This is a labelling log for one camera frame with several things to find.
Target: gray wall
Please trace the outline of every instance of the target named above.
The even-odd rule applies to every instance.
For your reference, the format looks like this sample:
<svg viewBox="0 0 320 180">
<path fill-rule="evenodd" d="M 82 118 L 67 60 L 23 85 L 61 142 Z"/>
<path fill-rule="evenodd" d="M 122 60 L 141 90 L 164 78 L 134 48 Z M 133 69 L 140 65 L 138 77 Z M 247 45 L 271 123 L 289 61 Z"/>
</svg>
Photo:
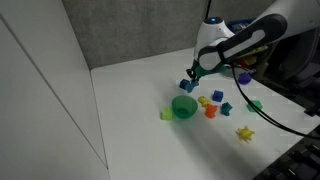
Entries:
<svg viewBox="0 0 320 180">
<path fill-rule="evenodd" d="M 195 45 L 208 0 L 63 0 L 89 68 Z M 212 0 L 210 15 L 255 17 L 273 0 Z"/>
</svg>

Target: colorful toy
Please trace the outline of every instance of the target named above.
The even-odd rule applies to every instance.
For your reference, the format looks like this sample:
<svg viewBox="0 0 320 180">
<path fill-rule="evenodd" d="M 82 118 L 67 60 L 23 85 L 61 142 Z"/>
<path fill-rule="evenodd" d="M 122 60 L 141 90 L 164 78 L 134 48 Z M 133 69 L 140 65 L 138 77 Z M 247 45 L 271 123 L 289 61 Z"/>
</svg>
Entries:
<svg viewBox="0 0 320 180">
<path fill-rule="evenodd" d="M 255 101 L 255 100 L 253 100 L 253 101 L 251 101 L 254 105 L 256 105 L 259 109 L 262 109 L 263 108 L 263 106 L 262 106 L 262 104 L 261 104 L 261 102 L 260 101 Z M 256 112 L 251 106 L 250 106 L 250 104 L 248 104 L 247 105 L 247 108 L 248 108 L 248 110 L 250 111 L 250 112 Z"/>
<path fill-rule="evenodd" d="M 173 113 L 171 108 L 164 108 L 161 113 L 162 120 L 173 120 Z"/>
<path fill-rule="evenodd" d="M 194 87 L 196 87 L 198 85 L 199 85 L 198 81 L 190 82 L 186 79 L 182 79 L 182 81 L 179 84 L 179 87 L 181 89 L 186 90 L 188 93 L 191 93 L 193 91 Z"/>
<path fill-rule="evenodd" d="M 211 101 L 204 96 L 200 96 L 198 98 L 199 103 L 202 105 L 202 107 L 206 107 L 208 104 L 211 104 Z"/>
<path fill-rule="evenodd" d="M 211 104 L 208 104 L 206 106 L 206 112 L 204 113 L 208 118 L 213 119 L 216 117 L 216 112 L 218 110 L 218 106 L 213 106 Z"/>
<path fill-rule="evenodd" d="M 212 95 L 212 100 L 221 102 L 223 98 L 223 92 L 222 91 L 214 91 Z"/>
<path fill-rule="evenodd" d="M 255 134 L 255 132 L 251 131 L 248 128 L 248 126 L 244 126 L 244 129 L 240 129 L 240 128 L 238 129 L 237 134 L 238 134 L 240 140 L 245 140 L 245 141 L 250 140 L 251 141 L 252 140 L 251 136 L 252 136 L 252 134 Z"/>
<path fill-rule="evenodd" d="M 231 109 L 232 109 L 232 106 L 228 102 L 223 103 L 222 106 L 221 106 L 220 113 L 225 115 L 225 116 L 230 116 L 230 110 Z"/>
<path fill-rule="evenodd" d="M 251 75 L 249 73 L 240 74 L 238 78 L 239 84 L 247 85 L 251 82 Z"/>
</svg>

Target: white wall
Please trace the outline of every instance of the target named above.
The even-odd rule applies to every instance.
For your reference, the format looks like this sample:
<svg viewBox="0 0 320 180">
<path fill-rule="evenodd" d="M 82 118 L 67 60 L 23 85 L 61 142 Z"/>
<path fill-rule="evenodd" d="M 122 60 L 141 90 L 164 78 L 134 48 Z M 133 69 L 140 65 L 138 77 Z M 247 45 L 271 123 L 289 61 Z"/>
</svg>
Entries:
<svg viewBox="0 0 320 180">
<path fill-rule="evenodd" d="M 108 180 L 108 170 L 0 20 L 0 179 Z"/>
<path fill-rule="evenodd" d="M 90 73 L 60 0 L 1 0 L 0 13 L 105 162 Z"/>
</svg>

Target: yellow star-shaped toy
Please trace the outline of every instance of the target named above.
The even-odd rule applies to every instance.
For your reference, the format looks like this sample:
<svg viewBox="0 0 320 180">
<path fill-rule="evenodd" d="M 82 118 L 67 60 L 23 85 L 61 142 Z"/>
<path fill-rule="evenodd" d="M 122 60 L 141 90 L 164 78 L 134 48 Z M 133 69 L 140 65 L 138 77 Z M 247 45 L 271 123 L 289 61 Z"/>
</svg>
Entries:
<svg viewBox="0 0 320 180">
<path fill-rule="evenodd" d="M 240 129 L 240 128 L 238 129 L 237 134 L 239 135 L 239 138 L 241 140 L 245 140 L 245 141 L 250 140 L 251 141 L 252 140 L 251 136 L 252 136 L 252 134 L 255 134 L 255 132 L 251 131 L 248 128 L 248 126 L 244 126 L 243 129 Z"/>
</svg>

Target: orange block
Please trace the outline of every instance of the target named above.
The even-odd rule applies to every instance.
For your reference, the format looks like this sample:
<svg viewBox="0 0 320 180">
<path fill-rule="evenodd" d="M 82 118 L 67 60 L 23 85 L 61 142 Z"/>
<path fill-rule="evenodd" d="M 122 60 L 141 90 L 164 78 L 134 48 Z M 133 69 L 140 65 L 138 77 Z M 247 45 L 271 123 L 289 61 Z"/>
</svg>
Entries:
<svg viewBox="0 0 320 180">
<path fill-rule="evenodd" d="M 206 106 L 206 112 L 204 113 L 208 118 L 213 119 L 216 117 L 216 112 L 218 110 L 218 106 L 214 106 L 211 104 L 208 104 Z"/>
</svg>

